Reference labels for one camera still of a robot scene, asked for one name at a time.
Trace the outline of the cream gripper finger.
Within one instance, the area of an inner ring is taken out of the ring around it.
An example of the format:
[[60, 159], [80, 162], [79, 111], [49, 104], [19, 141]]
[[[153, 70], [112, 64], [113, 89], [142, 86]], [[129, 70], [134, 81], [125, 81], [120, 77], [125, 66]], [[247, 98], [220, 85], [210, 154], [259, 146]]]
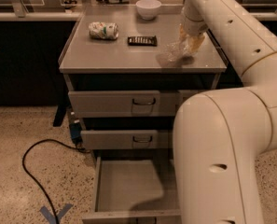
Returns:
[[183, 25], [179, 26], [179, 40], [181, 42], [187, 42], [187, 33], [186, 33]]
[[196, 53], [205, 39], [204, 34], [190, 36], [188, 38], [188, 50], [190, 54]]

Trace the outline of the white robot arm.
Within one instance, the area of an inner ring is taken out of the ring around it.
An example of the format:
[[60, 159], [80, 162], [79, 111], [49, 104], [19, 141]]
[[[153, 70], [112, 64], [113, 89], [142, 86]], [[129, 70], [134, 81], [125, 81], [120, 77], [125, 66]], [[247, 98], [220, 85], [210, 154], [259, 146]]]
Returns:
[[277, 148], [277, 36], [235, 0], [186, 0], [183, 27], [211, 30], [242, 81], [188, 98], [173, 126], [182, 224], [264, 224], [256, 157]]

